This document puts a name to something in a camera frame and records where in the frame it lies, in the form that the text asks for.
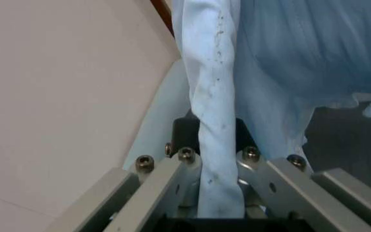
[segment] beige wall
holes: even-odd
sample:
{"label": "beige wall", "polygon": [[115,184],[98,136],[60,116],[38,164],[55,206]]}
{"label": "beige wall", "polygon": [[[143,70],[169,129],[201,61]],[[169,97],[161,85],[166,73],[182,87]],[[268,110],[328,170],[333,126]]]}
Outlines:
{"label": "beige wall", "polygon": [[0,0],[0,211],[43,228],[121,165],[178,57],[147,0]]}

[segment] bolt head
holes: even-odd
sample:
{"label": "bolt head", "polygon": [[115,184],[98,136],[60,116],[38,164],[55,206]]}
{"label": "bolt head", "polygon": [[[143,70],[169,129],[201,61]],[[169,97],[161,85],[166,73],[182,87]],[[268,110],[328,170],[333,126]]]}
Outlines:
{"label": "bolt head", "polygon": [[289,155],[287,157],[287,161],[289,161],[291,164],[293,164],[296,168],[298,168],[300,171],[304,171],[306,169],[306,160],[299,156],[299,155]]}
{"label": "bolt head", "polygon": [[166,143],[165,144],[165,155],[166,157],[170,157],[170,154],[171,154],[171,143]]}
{"label": "bolt head", "polygon": [[257,162],[260,159],[260,151],[257,147],[247,146],[243,149],[243,160]]}
{"label": "bolt head", "polygon": [[138,156],[135,160],[135,169],[140,173],[149,173],[154,169],[154,159],[151,156]]}
{"label": "bolt head", "polygon": [[183,147],[178,151],[178,160],[191,164],[196,159],[196,152],[190,147]]}

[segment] white cloth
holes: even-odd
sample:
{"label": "white cloth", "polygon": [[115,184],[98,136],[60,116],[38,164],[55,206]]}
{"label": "white cloth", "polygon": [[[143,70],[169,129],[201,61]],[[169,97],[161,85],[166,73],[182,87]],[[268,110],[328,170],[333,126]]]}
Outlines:
{"label": "white cloth", "polygon": [[[371,1],[244,0],[240,19],[239,5],[173,1],[191,107],[201,120],[199,217],[242,216],[235,115],[267,158],[304,156],[315,107],[353,107],[352,94],[371,93]],[[371,116],[371,105],[364,114]]]}
{"label": "white cloth", "polygon": [[191,109],[200,119],[198,217],[240,218],[244,200],[237,184],[233,84],[240,2],[178,0],[172,6]]}

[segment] dark floor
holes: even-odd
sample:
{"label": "dark floor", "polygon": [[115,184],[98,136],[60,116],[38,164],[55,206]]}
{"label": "dark floor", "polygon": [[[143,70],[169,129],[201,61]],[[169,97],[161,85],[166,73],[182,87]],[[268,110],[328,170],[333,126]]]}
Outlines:
{"label": "dark floor", "polygon": [[361,113],[367,105],[316,109],[303,146],[315,172],[340,167],[371,187],[371,118]]}

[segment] light blue fabric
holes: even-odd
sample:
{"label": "light blue fabric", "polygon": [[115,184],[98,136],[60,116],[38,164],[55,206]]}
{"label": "light blue fabric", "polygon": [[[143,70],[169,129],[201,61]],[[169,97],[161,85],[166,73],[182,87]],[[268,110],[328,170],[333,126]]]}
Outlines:
{"label": "light blue fabric", "polygon": [[[238,10],[231,6],[239,4],[234,43]],[[352,94],[371,93],[371,0],[178,0],[173,7],[191,106],[202,123],[200,202],[210,204],[199,204],[199,216],[218,217],[215,209],[226,201],[230,210],[222,216],[240,217],[236,176],[229,173],[235,145],[225,141],[234,142],[234,130],[222,125],[232,128],[231,118],[241,117],[269,159],[304,156],[315,107],[353,107]],[[371,105],[364,114],[371,116]],[[214,155],[218,147],[226,152]],[[223,186],[208,191],[205,177],[224,173],[230,178]],[[224,192],[236,196],[235,204]]]}

